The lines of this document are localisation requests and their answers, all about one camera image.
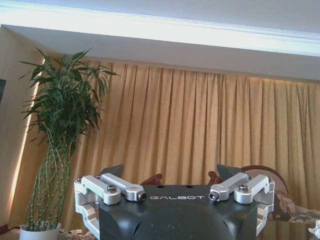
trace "ceiling edge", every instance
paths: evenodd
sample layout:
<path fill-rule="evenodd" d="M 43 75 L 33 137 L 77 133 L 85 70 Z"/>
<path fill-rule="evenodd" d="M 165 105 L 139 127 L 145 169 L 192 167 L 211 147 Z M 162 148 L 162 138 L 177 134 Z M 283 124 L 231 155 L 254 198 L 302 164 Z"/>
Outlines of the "ceiling edge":
<path fill-rule="evenodd" d="M 0 19 L 4 25 L 320 57 L 320 34 L 310 32 L 8 0 L 0 0 Z"/>

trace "metal arm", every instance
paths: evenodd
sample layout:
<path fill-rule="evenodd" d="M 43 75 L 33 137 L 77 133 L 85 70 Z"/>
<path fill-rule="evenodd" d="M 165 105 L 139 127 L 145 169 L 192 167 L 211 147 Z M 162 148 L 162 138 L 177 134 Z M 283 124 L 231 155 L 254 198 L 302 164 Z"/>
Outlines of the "metal arm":
<path fill-rule="evenodd" d="M 223 201 L 234 191 L 234 200 L 239 204 L 258 203 L 256 235 L 265 227 L 267 216 L 274 211 L 275 182 L 264 175 L 249 180 L 245 173 L 238 173 L 220 184 L 210 187 L 209 199 Z"/>
<path fill-rule="evenodd" d="M 124 194 L 125 199 L 128 201 L 140 202 L 147 198 L 147 194 L 141 185 L 132 184 L 111 173 L 105 173 L 101 175 L 101 181 L 116 185 L 116 187 L 121 190 L 121 193 Z"/>
<path fill-rule="evenodd" d="M 275 182 L 264 175 L 258 175 L 234 190 L 234 200 L 240 204 L 258 203 L 256 235 L 265 227 L 267 216 L 274 211 Z"/>
<path fill-rule="evenodd" d="M 209 199 L 212 201 L 225 201 L 229 199 L 232 193 L 239 185 L 249 181 L 249 176 L 239 172 L 220 184 L 214 184 L 210 187 Z"/>
<path fill-rule="evenodd" d="M 100 180 L 93 176 L 83 176 L 74 182 L 75 212 L 82 215 L 83 223 L 99 240 L 100 228 L 95 209 L 90 203 L 103 202 L 114 205 L 120 202 L 121 193 L 129 201 L 143 201 L 147 194 L 141 185 L 134 185 L 111 173 L 105 173 Z"/>

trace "beige wall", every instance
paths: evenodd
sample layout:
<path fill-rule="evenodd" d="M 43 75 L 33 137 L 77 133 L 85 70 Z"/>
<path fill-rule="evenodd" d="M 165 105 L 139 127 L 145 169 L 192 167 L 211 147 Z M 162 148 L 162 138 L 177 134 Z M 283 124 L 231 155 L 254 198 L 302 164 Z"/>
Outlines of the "beige wall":
<path fill-rule="evenodd" d="M 7 81 L 0 104 L 0 226 L 8 223 L 26 130 L 22 105 L 33 93 L 33 89 L 27 90 L 30 85 L 27 77 L 18 80 L 32 67 L 19 61 L 41 63 L 41 56 L 34 50 L 27 41 L 0 25 L 0 79 Z"/>

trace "white ceiling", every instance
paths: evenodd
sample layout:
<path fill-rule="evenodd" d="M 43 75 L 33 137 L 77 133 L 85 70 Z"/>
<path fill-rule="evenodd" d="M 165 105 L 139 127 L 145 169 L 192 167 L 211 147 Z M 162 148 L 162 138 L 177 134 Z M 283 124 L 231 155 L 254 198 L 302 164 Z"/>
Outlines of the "white ceiling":
<path fill-rule="evenodd" d="M 0 25 L 48 53 L 93 48 L 90 57 L 320 80 L 319 6 L 320 0 L 0 0 Z"/>
<path fill-rule="evenodd" d="M 17 0 L 17 2 L 320 34 L 320 0 Z"/>
<path fill-rule="evenodd" d="M 130 37 L 10 26 L 48 53 L 74 54 L 89 48 L 90 57 L 156 64 L 203 72 L 320 80 L 320 57 L 235 49 Z"/>

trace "gold curtain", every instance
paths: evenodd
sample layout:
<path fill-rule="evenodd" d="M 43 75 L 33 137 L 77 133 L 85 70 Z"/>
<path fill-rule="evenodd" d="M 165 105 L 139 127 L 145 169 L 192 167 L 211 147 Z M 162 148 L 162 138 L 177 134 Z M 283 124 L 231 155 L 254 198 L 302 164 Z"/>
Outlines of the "gold curtain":
<path fill-rule="evenodd" d="M 140 183 L 207 184 L 216 164 L 264 165 L 286 181 L 298 205 L 320 209 L 320 84 L 108 63 L 120 76 L 102 103 L 99 131 L 82 136 L 72 157 L 65 229 L 78 229 L 73 180 L 124 164 Z M 24 148 L 10 225 L 23 223 L 46 146 Z"/>

